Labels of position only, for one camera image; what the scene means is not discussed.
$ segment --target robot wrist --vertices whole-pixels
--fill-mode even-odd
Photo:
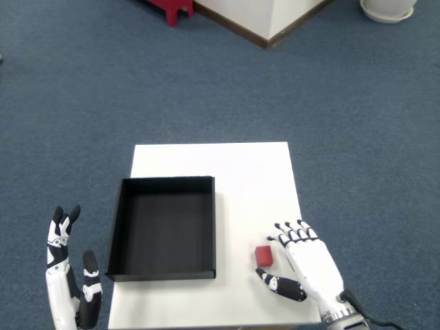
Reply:
[[[326,323],[327,330],[369,330],[370,327],[364,317],[359,313],[350,313],[349,315],[338,318],[332,323]]]
[[[322,321],[328,326],[338,320],[348,318],[349,316],[352,316],[356,313],[356,310],[352,308],[352,306],[347,305],[339,310],[328,311],[325,315],[322,316]]]

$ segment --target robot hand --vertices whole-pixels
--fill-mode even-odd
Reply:
[[[76,286],[69,264],[69,240],[72,224],[80,214],[76,206],[70,214],[57,207],[47,236],[46,283],[50,309],[56,330],[93,328],[101,306],[102,287],[98,265],[92,251],[83,255],[84,285],[82,292]]]
[[[298,275],[296,297],[304,290],[308,297],[313,298],[318,304],[322,320],[331,329],[369,329],[363,317],[357,314],[348,302],[339,299],[344,290],[344,282],[325,243],[319,239],[315,231],[302,220],[298,220],[297,223],[286,222],[284,225],[276,223],[275,227],[281,233],[277,237],[269,236],[267,239],[278,240],[285,248],[287,259]],[[272,291],[279,293],[273,289],[276,286],[273,276],[267,280],[269,274],[265,274],[261,269],[257,269],[257,273]],[[290,286],[295,287],[295,281],[282,280],[290,281]]]

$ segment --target red cube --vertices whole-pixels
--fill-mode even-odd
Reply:
[[[258,267],[270,267],[274,263],[269,245],[257,246],[255,248],[255,257]]]

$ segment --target white flower pot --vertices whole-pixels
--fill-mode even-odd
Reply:
[[[360,0],[366,16],[381,23],[398,23],[410,17],[417,0]]]

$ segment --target open black box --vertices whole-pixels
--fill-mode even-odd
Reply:
[[[214,177],[123,179],[106,275],[114,281],[215,278]]]

